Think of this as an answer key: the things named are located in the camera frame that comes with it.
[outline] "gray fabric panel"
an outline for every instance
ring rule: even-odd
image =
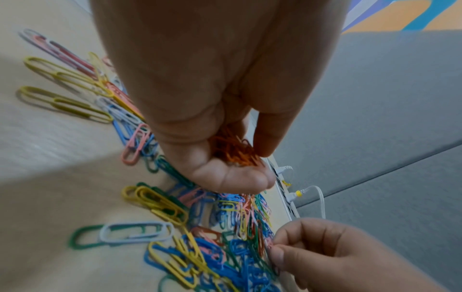
[[[325,200],[328,219],[377,237],[452,291],[462,291],[462,146]],[[320,217],[319,201],[298,208]]]
[[[461,47],[461,31],[343,35],[274,154],[291,190],[329,195],[460,145]]]

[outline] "pile of paper clips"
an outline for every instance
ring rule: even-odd
[[[273,238],[271,210],[263,196],[209,192],[181,176],[163,156],[159,156],[155,164],[175,180],[175,186],[164,192],[140,182],[125,187],[122,197],[148,209],[164,222],[83,227],[73,234],[70,246],[86,249],[106,244],[148,242],[143,257],[145,263],[166,272],[159,282],[160,292],[167,279],[198,292],[278,292],[276,273],[268,259]],[[211,227],[219,226],[221,232],[201,226],[205,209],[210,211],[206,221]],[[156,232],[145,233],[147,226],[156,226]],[[141,232],[123,239],[108,236],[110,231],[133,227],[140,228]],[[176,236],[174,228],[182,235]],[[90,230],[99,230],[99,240],[78,244],[79,236]],[[170,239],[174,246],[167,245]]]
[[[27,57],[24,64],[30,70],[57,82],[71,92],[83,93],[79,97],[86,102],[77,101],[44,89],[23,86],[19,93],[23,97],[47,103],[55,110],[67,112],[102,123],[112,123],[122,143],[122,162],[136,164],[143,157],[150,172],[157,141],[138,108],[128,97],[127,91],[117,75],[109,80],[106,68],[115,73],[107,57],[100,60],[95,53],[89,53],[89,61],[81,59],[56,41],[31,29],[24,29],[19,35],[32,45],[40,48],[73,70],[38,57]]]

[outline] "light wood surface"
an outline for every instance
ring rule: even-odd
[[[81,226],[155,220],[121,199],[124,186],[172,181],[150,174],[140,161],[120,161],[122,144],[112,125],[26,104],[16,91],[29,85],[76,98],[28,70],[33,55],[56,62],[17,32],[32,28],[79,56],[104,56],[90,16],[72,1],[5,0],[0,9],[0,291],[156,291],[163,273],[143,260],[145,244],[74,251]],[[273,230],[289,218],[275,188],[265,195]],[[169,283],[168,291],[181,291]]]

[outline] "pink paper clip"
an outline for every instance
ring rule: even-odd
[[[142,127],[149,129],[147,124],[139,124],[136,130],[133,132],[133,135],[131,136],[130,140],[128,140],[127,144],[125,145],[124,151],[122,152],[121,159],[122,162],[126,165],[135,165],[138,162],[138,160],[140,159],[141,150],[143,149],[146,140],[148,140],[151,134],[151,131],[142,130]],[[140,142],[138,143],[138,147],[135,150],[133,150],[133,148],[135,148],[135,139],[138,136],[140,136]],[[128,156],[133,151],[134,154],[132,159],[128,159]]]

